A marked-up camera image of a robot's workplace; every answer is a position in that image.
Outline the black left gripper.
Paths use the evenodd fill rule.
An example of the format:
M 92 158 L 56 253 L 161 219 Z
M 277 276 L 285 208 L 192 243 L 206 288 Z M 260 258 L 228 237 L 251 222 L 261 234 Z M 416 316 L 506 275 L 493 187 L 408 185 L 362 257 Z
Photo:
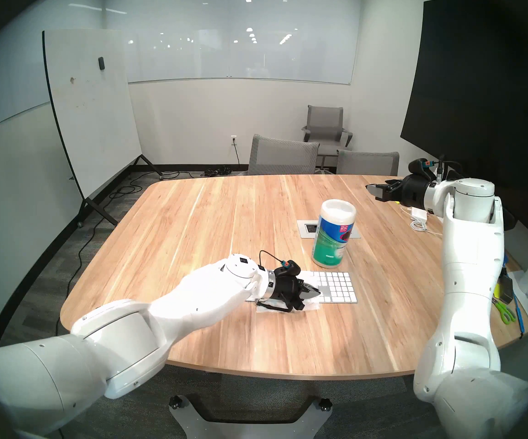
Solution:
M 322 298 L 322 292 L 318 288 L 298 279 L 300 270 L 274 270 L 273 273 L 275 276 L 273 299 L 282 301 L 285 305 L 284 308 L 273 307 L 274 310 L 301 311 L 305 306 L 303 302 L 313 302 L 311 299 Z

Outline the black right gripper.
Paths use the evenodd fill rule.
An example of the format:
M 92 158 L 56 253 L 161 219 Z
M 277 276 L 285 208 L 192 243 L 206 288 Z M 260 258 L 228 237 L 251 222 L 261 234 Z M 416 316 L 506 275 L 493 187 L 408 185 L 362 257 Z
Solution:
M 393 191 L 400 185 L 400 181 L 386 181 L 384 184 L 367 184 L 370 193 L 379 193 L 376 200 L 382 202 L 399 202 L 405 207 L 426 209 L 424 198 L 427 190 L 427 178 L 419 174 L 409 174 L 401 182 L 401 198 L 399 191 Z

